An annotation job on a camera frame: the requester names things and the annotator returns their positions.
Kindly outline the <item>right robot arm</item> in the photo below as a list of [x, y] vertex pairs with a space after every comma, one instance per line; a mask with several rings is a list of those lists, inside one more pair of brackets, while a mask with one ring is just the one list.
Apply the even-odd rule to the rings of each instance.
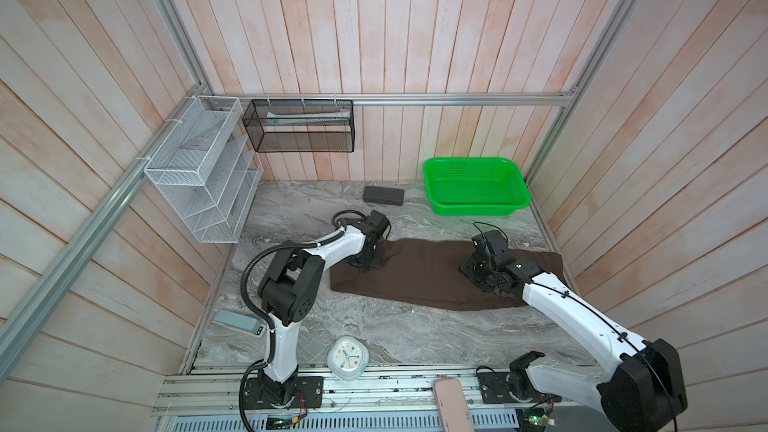
[[620, 431], [659, 431], [687, 409], [678, 351], [648, 341], [580, 298], [557, 275], [510, 252], [473, 253], [461, 273], [484, 292], [519, 296], [574, 338], [594, 359], [561, 363], [538, 351], [509, 365], [509, 395], [521, 402], [559, 396], [602, 413]]

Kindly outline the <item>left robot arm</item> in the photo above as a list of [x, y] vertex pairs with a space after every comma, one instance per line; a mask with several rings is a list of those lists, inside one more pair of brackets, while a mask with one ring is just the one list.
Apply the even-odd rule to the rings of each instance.
[[[345, 260], [366, 269], [378, 266], [379, 243], [390, 229], [389, 225], [350, 223], [315, 241], [286, 241], [271, 246], [248, 263], [241, 278], [241, 295], [248, 308], [268, 326], [266, 365], [258, 372], [257, 380], [271, 400], [285, 404], [294, 395], [300, 322], [316, 301], [323, 273]], [[261, 301], [257, 306], [248, 293], [249, 274], [268, 256], [272, 260], [257, 289]]]

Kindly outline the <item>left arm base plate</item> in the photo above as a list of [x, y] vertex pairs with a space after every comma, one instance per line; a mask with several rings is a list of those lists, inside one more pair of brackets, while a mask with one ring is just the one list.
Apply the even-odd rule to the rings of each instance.
[[273, 381], [265, 374], [249, 376], [238, 393], [243, 410], [319, 408], [322, 403], [324, 379], [316, 376], [290, 377], [285, 383]]

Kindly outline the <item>brown trousers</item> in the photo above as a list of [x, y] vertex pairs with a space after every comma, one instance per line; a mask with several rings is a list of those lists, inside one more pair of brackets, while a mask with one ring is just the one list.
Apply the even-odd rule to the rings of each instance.
[[[343, 261], [331, 268], [334, 292], [404, 302], [452, 311], [481, 311], [522, 307], [519, 295], [498, 298], [477, 288], [459, 271], [472, 254], [478, 253], [473, 238], [467, 241], [432, 242], [401, 239], [387, 243], [386, 260], [375, 270], [361, 270]], [[525, 279], [535, 272], [551, 272], [564, 278], [562, 257], [553, 252], [512, 249], [517, 259], [516, 275]]]

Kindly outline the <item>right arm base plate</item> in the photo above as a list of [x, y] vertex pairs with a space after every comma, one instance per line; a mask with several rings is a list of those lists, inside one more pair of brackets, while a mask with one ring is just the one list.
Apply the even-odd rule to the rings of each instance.
[[489, 367], [479, 367], [475, 371], [475, 376], [484, 404], [521, 403], [539, 406], [562, 401], [560, 396], [539, 392], [525, 392], [522, 398], [515, 396], [510, 389], [509, 372], [496, 372]]

